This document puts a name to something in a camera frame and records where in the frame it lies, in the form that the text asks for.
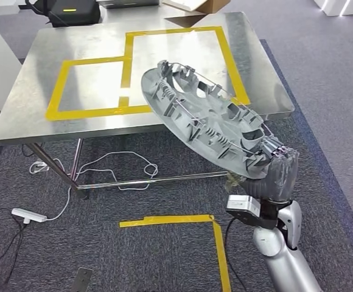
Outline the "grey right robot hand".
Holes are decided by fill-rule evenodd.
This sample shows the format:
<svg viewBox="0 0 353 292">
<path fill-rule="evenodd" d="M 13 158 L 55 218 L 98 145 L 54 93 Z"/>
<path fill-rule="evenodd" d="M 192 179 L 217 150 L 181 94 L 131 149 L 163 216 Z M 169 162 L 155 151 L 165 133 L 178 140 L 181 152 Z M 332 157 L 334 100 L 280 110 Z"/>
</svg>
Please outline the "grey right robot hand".
<svg viewBox="0 0 353 292">
<path fill-rule="evenodd" d="M 235 187 L 242 187 L 247 195 L 257 200 L 285 203 L 291 200 L 298 168 L 299 153 L 286 148 L 274 156 L 268 165 L 266 177 L 248 179 L 236 173 L 227 173 L 224 189 L 231 193 Z"/>
</svg>

